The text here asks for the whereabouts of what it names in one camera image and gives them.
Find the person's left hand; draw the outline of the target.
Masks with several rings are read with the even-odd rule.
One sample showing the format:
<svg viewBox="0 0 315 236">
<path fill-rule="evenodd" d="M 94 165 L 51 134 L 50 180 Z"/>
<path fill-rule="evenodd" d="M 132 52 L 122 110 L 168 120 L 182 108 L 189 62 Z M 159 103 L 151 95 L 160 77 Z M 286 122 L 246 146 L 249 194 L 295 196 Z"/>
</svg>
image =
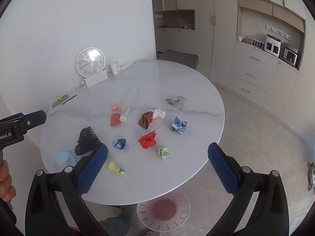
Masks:
<svg viewBox="0 0 315 236">
<path fill-rule="evenodd" d="M 0 169 L 0 198 L 3 201 L 11 201 L 16 196 L 16 189 L 12 185 L 12 177 L 9 172 L 8 163 L 3 160 Z"/>
</svg>

